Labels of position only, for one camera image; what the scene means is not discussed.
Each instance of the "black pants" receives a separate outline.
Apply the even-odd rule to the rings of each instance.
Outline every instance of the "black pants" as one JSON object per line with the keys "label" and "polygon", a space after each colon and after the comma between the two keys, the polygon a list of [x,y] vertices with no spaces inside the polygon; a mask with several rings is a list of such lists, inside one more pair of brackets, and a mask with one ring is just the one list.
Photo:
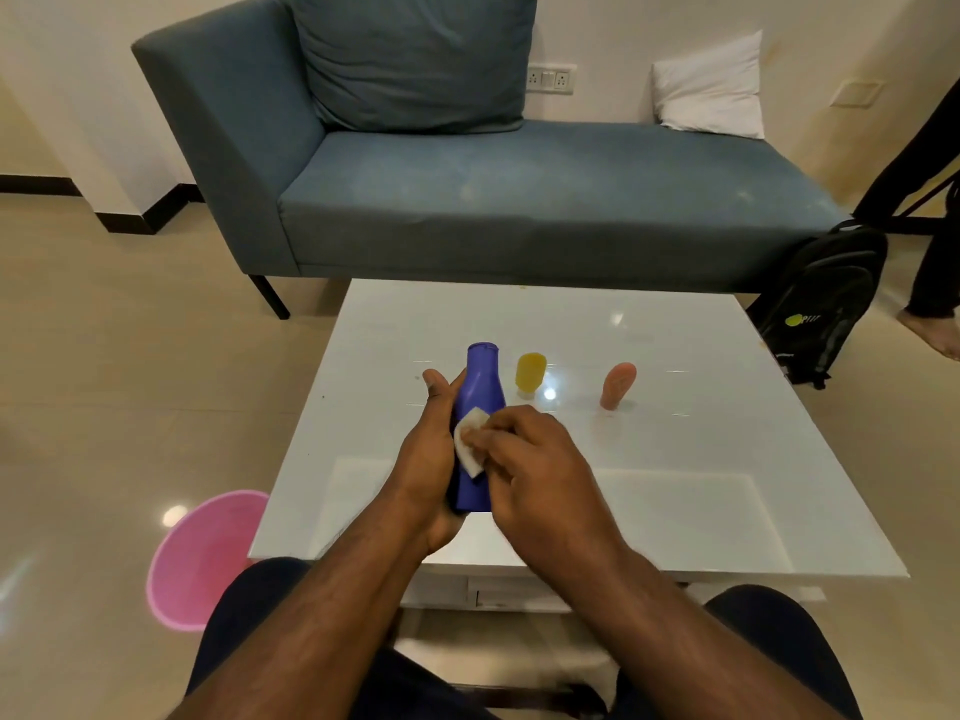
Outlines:
{"label": "black pants", "polygon": [[[884,168],[853,210],[860,222],[883,229],[904,200],[960,156],[960,80],[906,148]],[[920,318],[952,318],[960,305],[960,201],[951,188],[947,227],[927,248],[907,311]]]}
{"label": "black pants", "polygon": [[[271,558],[246,569],[223,593],[199,642],[189,695],[281,603],[309,564]],[[849,720],[862,720],[854,692],[833,650],[803,607],[772,588],[743,585],[706,608],[830,703]],[[653,705],[620,673],[611,720],[656,720]],[[360,687],[351,720],[494,720],[484,707],[399,652],[382,648]]]}

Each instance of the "white tissue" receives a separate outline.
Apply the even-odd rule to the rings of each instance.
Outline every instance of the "white tissue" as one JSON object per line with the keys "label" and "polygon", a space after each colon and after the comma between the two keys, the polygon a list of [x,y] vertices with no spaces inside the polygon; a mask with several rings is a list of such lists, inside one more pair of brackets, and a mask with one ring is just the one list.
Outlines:
{"label": "white tissue", "polygon": [[480,409],[480,407],[473,407],[453,428],[453,449],[457,453],[457,459],[460,460],[460,466],[470,476],[471,480],[475,480],[477,475],[483,472],[483,464],[474,457],[474,450],[464,444],[460,433],[465,427],[480,429],[489,418],[490,415],[486,411]]}

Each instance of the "sofa cushion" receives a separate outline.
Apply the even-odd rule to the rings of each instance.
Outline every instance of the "sofa cushion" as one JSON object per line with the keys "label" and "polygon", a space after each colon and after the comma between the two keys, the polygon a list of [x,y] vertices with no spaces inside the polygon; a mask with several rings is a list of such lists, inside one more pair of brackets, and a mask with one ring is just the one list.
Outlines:
{"label": "sofa cushion", "polygon": [[523,122],[537,0],[291,0],[330,127],[507,132]]}
{"label": "sofa cushion", "polygon": [[543,120],[332,133],[279,208],[306,275],[720,292],[846,219],[763,141]]}

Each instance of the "hand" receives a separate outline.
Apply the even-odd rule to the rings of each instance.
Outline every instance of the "hand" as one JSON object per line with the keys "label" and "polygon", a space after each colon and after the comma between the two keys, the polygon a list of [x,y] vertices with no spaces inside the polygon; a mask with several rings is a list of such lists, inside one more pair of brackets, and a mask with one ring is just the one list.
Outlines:
{"label": "hand", "polygon": [[534,573],[564,596],[592,572],[617,570],[626,544],[563,424],[507,407],[462,437],[486,460],[493,520]]}
{"label": "hand", "polygon": [[457,535],[464,517],[447,504],[447,487],[453,474],[453,437],[450,420],[466,370],[452,384],[438,370],[423,373],[429,395],[416,426],[406,435],[396,456],[384,492],[409,510],[424,541],[425,556],[440,550]]}

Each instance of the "purple bottle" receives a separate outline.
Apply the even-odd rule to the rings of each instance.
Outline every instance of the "purple bottle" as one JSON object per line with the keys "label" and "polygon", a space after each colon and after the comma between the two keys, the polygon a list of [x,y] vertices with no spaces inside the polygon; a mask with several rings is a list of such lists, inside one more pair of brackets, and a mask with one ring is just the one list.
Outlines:
{"label": "purple bottle", "polygon": [[[451,429],[474,407],[480,407],[491,415],[507,406],[503,387],[500,386],[498,352],[499,349],[492,343],[474,343],[466,350],[466,379],[453,405]],[[489,513],[487,473],[481,472],[472,480],[460,466],[460,460],[456,460],[446,500],[455,513]]]}

